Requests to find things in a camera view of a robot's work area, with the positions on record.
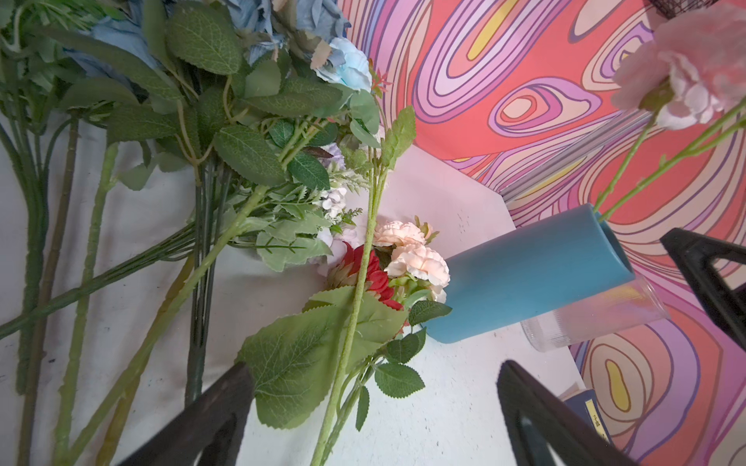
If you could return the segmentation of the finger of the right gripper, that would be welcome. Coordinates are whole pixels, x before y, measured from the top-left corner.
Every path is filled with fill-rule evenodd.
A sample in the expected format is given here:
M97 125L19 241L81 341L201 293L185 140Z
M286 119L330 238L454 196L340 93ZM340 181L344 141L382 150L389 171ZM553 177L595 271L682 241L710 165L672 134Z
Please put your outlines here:
M744 350L745 285L730 287L715 262L724 259L745 265L745 247L682 228L668 231L661 243L711 322Z

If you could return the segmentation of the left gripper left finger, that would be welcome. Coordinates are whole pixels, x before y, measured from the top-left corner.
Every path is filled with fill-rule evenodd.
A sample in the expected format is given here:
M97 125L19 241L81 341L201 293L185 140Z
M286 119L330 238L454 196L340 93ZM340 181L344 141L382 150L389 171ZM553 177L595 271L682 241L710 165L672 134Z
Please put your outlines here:
M124 465L234 465L254 400L254 379L234 364Z

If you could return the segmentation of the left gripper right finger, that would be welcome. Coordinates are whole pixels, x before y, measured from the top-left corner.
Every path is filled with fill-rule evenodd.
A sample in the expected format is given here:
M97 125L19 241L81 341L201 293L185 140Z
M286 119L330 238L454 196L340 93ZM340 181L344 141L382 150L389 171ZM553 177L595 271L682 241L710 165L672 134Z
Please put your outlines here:
M517 464L635 464L514 360L500 367L497 395Z

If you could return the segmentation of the teal ceramic vase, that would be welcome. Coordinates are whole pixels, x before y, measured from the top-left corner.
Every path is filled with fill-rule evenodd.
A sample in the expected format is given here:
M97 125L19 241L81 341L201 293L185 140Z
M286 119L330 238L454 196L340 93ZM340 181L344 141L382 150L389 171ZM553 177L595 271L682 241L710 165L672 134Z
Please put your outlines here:
M427 323L452 344L633 280L633 266L590 204L520 227L447 260L448 316Z

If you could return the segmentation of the pink rose stem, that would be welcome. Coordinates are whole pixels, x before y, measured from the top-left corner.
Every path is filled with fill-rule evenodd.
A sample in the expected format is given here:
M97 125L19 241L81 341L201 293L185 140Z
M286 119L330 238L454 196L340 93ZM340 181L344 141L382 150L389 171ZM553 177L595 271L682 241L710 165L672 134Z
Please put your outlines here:
M620 110L641 110L650 118L607 188L596 200L601 221L676 165L710 151L745 127L745 8L735 1L687 11L654 32L622 60L612 97ZM657 170L611 207L604 207L654 128L680 131L701 125L699 137L676 155L663 156Z

